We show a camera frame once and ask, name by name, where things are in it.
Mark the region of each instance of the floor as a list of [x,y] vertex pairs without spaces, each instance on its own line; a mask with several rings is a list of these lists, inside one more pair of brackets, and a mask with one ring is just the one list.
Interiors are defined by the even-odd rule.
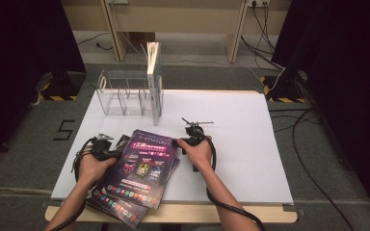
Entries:
[[[0,230],[41,230],[47,223],[44,219],[45,208],[47,204],[52,203],[51,190],[65,161],[65,153],[73,140],[71,136],[70,141],[52,141],[54,136],[58,136],[59,128],[58,120],[52,118],[73,117],[76,122],[70,126],[72,129],[78,129],[84,116],[84,110],[78,109],[87,107],[90,93],[93,94],[91,85],[95,83],[96,74],[101,68],[145,64],[144,55],[132,48],[129,49],[124,62],[117,62],[113,50],[97,47],[97,43],[104,48],[112,46],[108,34],[74,32],[74,35],[77,43],[80,43],[84,63],[90,72],[88,76],[92,76],[92,79],[88,79],[90,82],[81,88],[79,100],[75,102],[40,102],[19,125],[10,140],[9,152],[0,153]],[[245,39],[253,46],[259,41],[259,37],[254,36],[246,36]],[[259,77],[269,73],[278,75],[277,71],[263,69],[274,67],[256,59],[243,43],[239,46],[236,63],[229,64],[224,37],[221,35],[157,34],[156,40],[162,43],[162,61],[167,70],[186,75],[187,73],[183,72],[192,69],[190,79],[195,81],[196,86],[204,84],[209,87],[217,84],[204,83],[201,80],[203,76],[208,75],[206,73],[211,73],[209,71],[216,71],[218,76],[228,71],[227,73],[236,73],[231,79],[228,77],[229,84],[234,85],[232,88],[245,88],[243,80],[251,81],[254,90],[262,91]],[[276,44],[277,38],[271,38],[271,41]],[[260,49],[270,51],[268,46],[261,44],[258,46]],[[305,120],[292,130],[292,125],[304,109],[311,108],[311,104],[269,102],[268,107],[280,158],[299,218],[292,224],[266,224],[266,230],[352,230],[348,223],[353,230],[370,230],[370,200],[357,175],[340,162],[329,134],[320,124],[317,114],[310,111]],[[329,199],[339,210],[334,208]],[[78,230],[100,228],[100,223],[78,224]],[[159,226],[155,224],[139,226],[139,230],[158,229]],[[130,229],[112,224],[109,230]],[[222,229],[218,225],[188,225],[183,227],[183,230]]]

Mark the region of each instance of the table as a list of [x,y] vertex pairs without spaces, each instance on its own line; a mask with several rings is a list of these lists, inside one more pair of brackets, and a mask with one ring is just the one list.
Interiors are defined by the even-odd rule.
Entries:
[[128,5],[109,4],[102,8],[118,61],[129,46],[125,33],[165,32],[225,35],[227,59],[234,63],[248,8],[246,0],[132,0]]
[[[151,116],[104,115],[95,93],[52,198],[64,199],[71,192],[75,180],[70,167],[75,152],[88,138],[102,132],[115,137],[116,144],[122,134],[130,135],[135,129],[174,138],[186,137],[182,117],[193,122],[214,121],[203,128],[206,134],[212,135],[218,152],[217,173],[247,211],[263,222],[297,219],[296,212],[284,210],[291,209],[293,199],[266,100],[263,94],[253,91],[165,90],[163,115],[158,126],[153,125]],[[160,208],[148,211],[142,222],[219,222],[215,206],[206,197],[202,178],[192,172],[186,156],[178,154],[177,157],[180,164],[166,187]],[[49,206],[45,217],[51,219],[57,209]],[[117,221],[90,208],[78,220]]]

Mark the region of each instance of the gray carpet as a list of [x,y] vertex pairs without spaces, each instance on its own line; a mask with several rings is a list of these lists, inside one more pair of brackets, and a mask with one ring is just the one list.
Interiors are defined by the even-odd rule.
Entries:
[[[50,202],[59,173],[95,90],[102,69],[116,65],[87,64],[88,75],[75,101],[41,101],[32,108],[8,141],[9,151],[0,153],[0,230],[41,230],[45,206]],[[119,69],[145,69],[141,65],[118,65]],[[243,67],[164,66],[165,89],[257,90],[260,83]],[[275,75],[256,69],[257,75]],[[274,130],[292,126],[303,111],[274,110],[310,108],[309,103],[268,103]],[[329,136],[315,112],[298,124],[295,141],[306,168],[341,209],[356,230],[370,230],[370,200],[354,172],[341,164]],[[67,133],[58,132],[63,120]],[[306,175],[295,153],[292,128],[276,132],[277,146],[287,175],[299,219],[293,224],[266,224],[267,230],[350,230],[344,219]],[[20,189],[20,192],[8,191]],[[99,223],[78,224],[77,230],[100,230]]]

